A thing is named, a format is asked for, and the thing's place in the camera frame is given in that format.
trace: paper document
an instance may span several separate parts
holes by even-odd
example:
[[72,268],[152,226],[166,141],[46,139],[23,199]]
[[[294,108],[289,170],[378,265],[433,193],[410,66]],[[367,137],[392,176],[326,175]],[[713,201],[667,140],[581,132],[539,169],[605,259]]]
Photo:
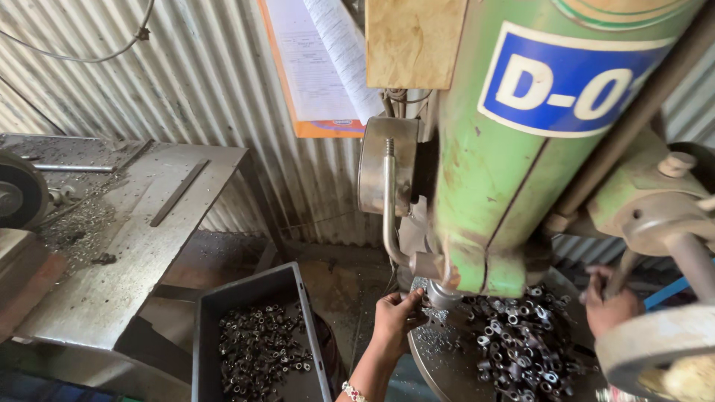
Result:
[[299,122],[357,119],[358,114],[302,0],[266,0],[266,5],[295,119]]
[[365,37],[340,0],[303,0],[360,122],[384,110],[378,89],[368,88]]

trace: woman's hand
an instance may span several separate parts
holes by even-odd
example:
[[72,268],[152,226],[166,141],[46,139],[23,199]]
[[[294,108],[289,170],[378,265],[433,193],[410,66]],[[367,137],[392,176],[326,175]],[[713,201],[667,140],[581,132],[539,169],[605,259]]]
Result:
[[380,350],[386,358],[395,362],[409,351],[407,333],[429,319],[418,308],[423,294],[425,291],[418,288],[404,300],[399,293],[391,293],[378,300],[371,348]]
[[628,288],[608,300],[601,298],[604,280],[607,282],[611,279],[613,269],[605,265],[594,265],[587,267],[586,272],[591,274],[591,280],[586,291],[581,293],[580,300],[586,305],[588,326],[594,338],[598,339],[616,325],[643,314],[643,302]]

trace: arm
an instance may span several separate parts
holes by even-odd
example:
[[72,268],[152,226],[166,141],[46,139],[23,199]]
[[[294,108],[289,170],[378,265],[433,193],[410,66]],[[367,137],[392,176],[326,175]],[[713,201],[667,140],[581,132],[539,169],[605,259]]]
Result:
[[[427,322],[426,316],[415,313],[424,292],[423,289],[417,289],[402,301],[399,293],[378,300],[373,337],[348,381],[369,402],[385,400],[388,381],[398,359],[410,348],[407,333]],[[342,392],[335,402],[352,401]]]

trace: corrugated metal wall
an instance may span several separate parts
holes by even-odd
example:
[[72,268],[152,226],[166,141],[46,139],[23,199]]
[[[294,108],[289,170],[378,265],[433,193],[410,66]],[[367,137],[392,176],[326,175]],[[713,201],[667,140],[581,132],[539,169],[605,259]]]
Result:
[[[663,104],[663,116],[668,142],[715,147],[715,44]],[[567,235],[556,238],[553,246],[565,268],[576,261],[612,263],[626,248],[617,237],[598,240]],[[675,267],[671,258],[647,258],[642,265],[657,270]]]
[[[146,5],[0,1],[0,29],[40,49],[95,57],[126,43]],[[359,141],[295,138],[253,0],[157,0],[147,28],[149,41],[101,64],[51,59],[0,38],[0,76],[46,116],[0,82],[0,130],[249,147],[277,195],[279,225],[298,225],[284,235],[381,243],[380,217],[357,211]],[[252,203],[237,177],[203,227],[260,231]]]

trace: bracelet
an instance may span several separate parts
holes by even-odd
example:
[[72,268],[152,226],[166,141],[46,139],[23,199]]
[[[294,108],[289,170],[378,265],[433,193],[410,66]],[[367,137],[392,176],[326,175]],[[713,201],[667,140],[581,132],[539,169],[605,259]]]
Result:
[[367,399],[365,399],[364,396],[360,395],[360,392],[350,386],[350,384],[346,382],[342,383],[342,390],[347,394],[347,396],[350,397],[350,399],[354,400],[355,402],[368,402]]

